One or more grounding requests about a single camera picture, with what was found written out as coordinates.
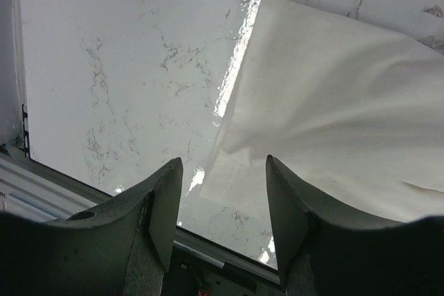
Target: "marble table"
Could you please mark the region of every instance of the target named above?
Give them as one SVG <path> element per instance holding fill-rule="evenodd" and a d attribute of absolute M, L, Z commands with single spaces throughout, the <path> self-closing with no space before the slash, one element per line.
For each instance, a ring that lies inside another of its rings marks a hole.
<path fill-rule="evenodd" d="M 444 0 L 292 1 L 444 49 Z M 249 3 L 20 0 L 31 157 L 116 194 L 180 156 L 178 224 L 275 266 L 268 223 L 199 196 Z"/>

